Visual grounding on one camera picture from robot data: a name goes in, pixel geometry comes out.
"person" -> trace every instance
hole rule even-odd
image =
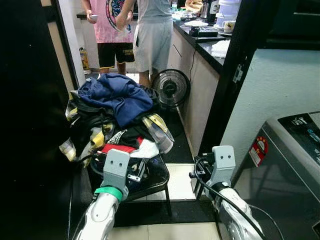
[[[119,30],[127,24],[126,16],[135,1],[124,1],[120,14],[115,18]],[[168,65],[173,32],[171,0],[137,0],[137,4],[138,23],[133,38],[133,53],[139,83],[150,87],[158,72]]]
[[[120,32],[115,17],[120,13],[125,0],[82,0],[86,18],[94,24],[94,32],[98,48],[100,73],[109,73],[115,67],[118,73],[126,75],[126,62],[134,62],[133,34]],[[132,9],[127,12],[126,23],[133,18]]]

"cup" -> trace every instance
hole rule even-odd
[[[91,18],[93,21],[97,21],[98,15],[90,15],[90,18]]]
[[[236,21],[235,20],[224,21],[222,23],[223,31],[225,33],[232,33],[234,28],[235,28],[235,25],[236,25]]]

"pink t-shirt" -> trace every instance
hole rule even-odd
[[[132,31],[117,31],[115,17],[121,11],[125,0],[90,0],[93,15],[98,15],[94,31],[96,42],[100,43],[132,43]]]

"person's hand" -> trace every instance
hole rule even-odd
[[[123,14],[123,12],[120,12],[118,16],[115,17],[115,25],[116,28],[120,31],[124,29],[127,22],[126,16]]]
[[[132,11],[129,11],[128,16],[126,18],[126,24],[130,24],[132,19],[134,19],[134,14]]]
[[[87,10],[86,11],[86,19],[88,20],[89,23],[91,24],[95,24],[97,21],[91,19],[91,16],[92,15],[92,11],[91,10]]]

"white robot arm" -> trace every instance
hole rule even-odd
[[[114,226],[119,203],[128,196],[126,187],[127,167],[130,155],[111,149],[103,167],[101,188],[95,191],[97,198],[85,213],[85,225],[76,240],[107,240]]]
[[[253,218],[249,205],[230,187],[230,179],[236,166],[234,148],[232,146],[214,146],[213,170],[210,179],[205,183],[217,194],[205,188],[207,197],[213,200],[213,205],[219,213],[220,220],[228,230],[232,240],[263,240],[262,229],[259,223]],[[245,219],[238,210],[226,202],[222,197],[230,200],[238,207],[247,218],[255,225],[256,229]]]

